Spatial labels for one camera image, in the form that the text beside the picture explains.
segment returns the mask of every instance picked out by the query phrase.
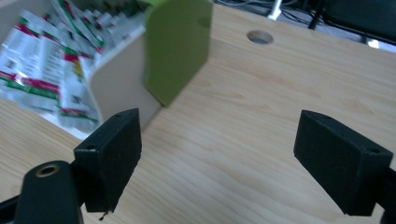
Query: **light wood tabletop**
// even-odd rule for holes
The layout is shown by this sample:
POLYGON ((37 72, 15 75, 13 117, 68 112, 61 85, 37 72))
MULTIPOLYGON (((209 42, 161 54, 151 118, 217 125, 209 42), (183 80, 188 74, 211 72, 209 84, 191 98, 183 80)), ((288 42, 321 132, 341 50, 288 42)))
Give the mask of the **light wood tabletop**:
MULTIPOLYGON (((210 48, 206 65, 143 131, 142 158, 103 223, 379 223, 380 206, 372 217, 344 216, 293 146, 308 109, 396 152, 396 54, 221 6, 210 48), (274 42, 250 42, 251 30, 274 42)), ((3 201, 34 166, 71 162, 79 141, 11 102, 0 108, 3 201)), ((101 215, 84 219, 100 223, 101 215)))

